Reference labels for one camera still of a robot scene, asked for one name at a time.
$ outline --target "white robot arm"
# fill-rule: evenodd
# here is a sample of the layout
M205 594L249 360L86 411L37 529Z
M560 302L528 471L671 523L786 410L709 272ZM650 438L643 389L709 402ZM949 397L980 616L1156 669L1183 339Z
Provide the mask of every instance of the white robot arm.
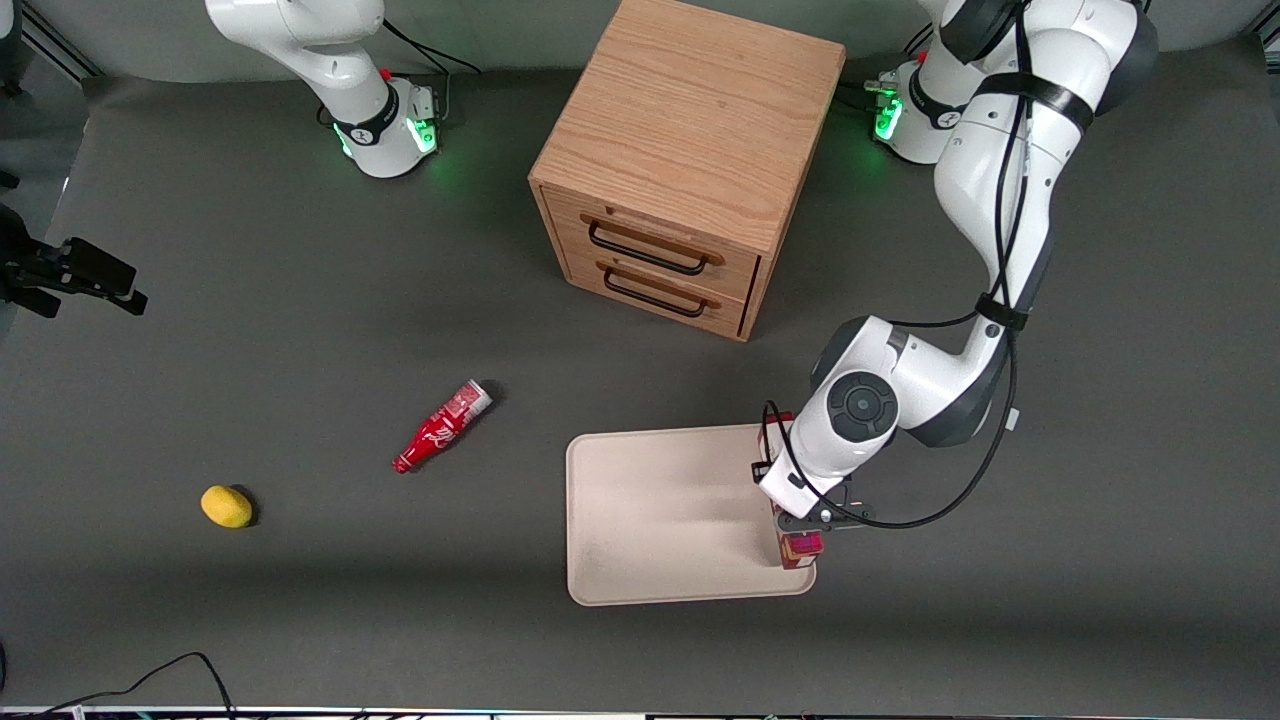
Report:
M343 151L366 174L407 173L436 147L430 88L387 79L357 42L383 24L383 0L205 0L232 42L289 68L333 115Z
M929 447L980 429L1044 273L1057 177L1094 114L1132 92L1156 54L1155 28L1128 0L950 0L934 35L923 64L868 83L887 99L873 136L906 160L936 163L938 200L991 290L959 355L874 316L836 332L791 451L760 480L796 518L897 428Z

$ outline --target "dark gray table surface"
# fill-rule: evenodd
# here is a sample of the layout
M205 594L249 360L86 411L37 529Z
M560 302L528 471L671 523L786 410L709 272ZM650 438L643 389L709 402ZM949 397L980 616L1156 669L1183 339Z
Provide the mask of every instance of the dark gray table surface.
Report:
M301 83L96 87L52 233L134 263L151 305L72 300L0 352L6 703L204 650L242 705L1280 715L1280 129L1256 44L1164 55L1089 131L1021 421L968 503L831 536L805 596L648 607L564 589L573 437L796 407L841 322L960 314L983 273L931 170L837 108L750 343L570 287L525 176L573 79L458 77L442 152L393 181L344 160ZM396 475L470 377L503 402ZM932 511L986 438L904 439L865 497ZM252 488L261 525L210 524L212 483ZM136 700L215 697L191 666Z

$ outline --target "drawer handle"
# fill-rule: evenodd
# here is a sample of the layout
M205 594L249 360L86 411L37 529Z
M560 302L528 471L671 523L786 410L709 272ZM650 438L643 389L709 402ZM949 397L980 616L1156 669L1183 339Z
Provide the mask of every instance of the drawer handle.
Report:
M696 318L696 316L699 316L699 315L703 314L703 310L707 310L707 301L705 300L703 300L703 301L700 301L698 304L698 309L696 310L689 310L687 307L681 307L680 305L672 305L671 302L667 302L666 300L658 300L657 297L649 297L648 295L645 295L643 292L637 292L637 291L634 291L634 290L631 290L628 287L622 287L622 286L620 286L617 283L612 283L612 282L609 282L609 278L612 278L612 277L613 277L613 268L605 268L604 269L604 287L612 290L613 292L617 292L618 295L626 295L627 297L631 297L634 300L639 300L640 302L648 302L649 305L654 305L657 307L662 307L663 310L667 310L668 313L675 313L677 315L684 315L686 318Z
M591 227L588 228L586 231L586 236L591 238L591 245L595 245L596 247L603 247L605 250L611 250L613 252L621 252L627 258L635 258L636 260L643 260L645 263L658 265L664 270L671 270L673 273L680 273L682 275L696 275L701 273L703 270L707 269L707 261L710 260L710 258L703 255L703 259L699 260L698 264L694 266L681 265L680 263L672 263L671 260L658 258L657 255L649 255L648 252L641 252L639 250L632 250L630 247L625 247L616 242L609 242L595 234L595 231L598 229L600 229L600 223L591 220Z

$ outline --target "wooden drawer cabinet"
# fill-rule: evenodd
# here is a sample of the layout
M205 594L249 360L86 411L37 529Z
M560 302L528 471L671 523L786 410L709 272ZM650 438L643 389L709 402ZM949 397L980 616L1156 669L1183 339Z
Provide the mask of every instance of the wooden drawer cabinet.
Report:
M745 341L842 46L622 0L529 182L564 278Z

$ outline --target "beige tray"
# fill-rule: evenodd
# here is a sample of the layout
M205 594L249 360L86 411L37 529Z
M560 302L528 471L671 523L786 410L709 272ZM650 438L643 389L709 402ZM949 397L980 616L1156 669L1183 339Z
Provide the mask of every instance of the beige tray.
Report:
M568 593L580 605L800 594L751 483L759 425L581 436L566 452Z

